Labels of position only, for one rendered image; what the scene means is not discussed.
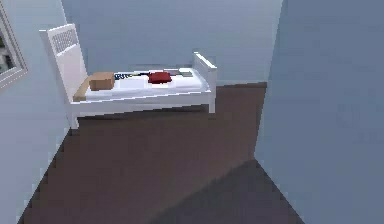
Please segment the white framed window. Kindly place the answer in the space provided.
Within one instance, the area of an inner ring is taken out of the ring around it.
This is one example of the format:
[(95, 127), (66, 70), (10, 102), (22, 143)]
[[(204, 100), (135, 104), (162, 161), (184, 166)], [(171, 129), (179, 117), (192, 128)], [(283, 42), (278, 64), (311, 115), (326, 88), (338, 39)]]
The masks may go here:
[(0, 0), (0, 90), (9, 87), (28, 72), (26, 62)]

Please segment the red cushion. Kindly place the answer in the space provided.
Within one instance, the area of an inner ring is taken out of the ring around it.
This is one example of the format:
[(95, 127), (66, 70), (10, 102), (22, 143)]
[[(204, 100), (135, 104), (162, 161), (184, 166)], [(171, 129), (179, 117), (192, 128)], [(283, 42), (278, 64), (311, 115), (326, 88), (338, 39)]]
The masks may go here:
[(168, 72), (154, 72), (148, 76), (148, 82), (151, 84), (163, 84), (171, 81), (172, 78)]

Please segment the tan pillow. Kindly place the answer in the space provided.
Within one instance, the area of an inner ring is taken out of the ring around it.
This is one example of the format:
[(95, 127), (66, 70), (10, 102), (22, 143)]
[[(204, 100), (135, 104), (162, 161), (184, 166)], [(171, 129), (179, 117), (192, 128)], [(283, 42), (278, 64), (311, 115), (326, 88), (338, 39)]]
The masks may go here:
[(111, 90), (114, 87), (113, 72), (95, 72), (90, 76), (89, 87), (92, 91)]

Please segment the white bed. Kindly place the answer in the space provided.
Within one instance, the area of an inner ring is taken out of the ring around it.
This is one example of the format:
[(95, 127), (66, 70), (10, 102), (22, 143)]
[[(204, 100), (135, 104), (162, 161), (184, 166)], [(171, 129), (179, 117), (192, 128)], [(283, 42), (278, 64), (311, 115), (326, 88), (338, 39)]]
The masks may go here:
[[(92, 91), (76, 26), (66, 24), (42, 30), (40, 36), (72, 129), (79, 127), (80, 117), (192, 105), (206, 105), (211, 113), (215, 111), (217, 67), (198, 52), (193, 54), (192, 65), (184, 67), (192, 71), (192, 77), (182, 77), (180, 68), (113, 72), (135, 76), (115, 80), (111, 90)], [(172, 81), (151, 84), (148, 76), (154, 72), (168, 72)]]

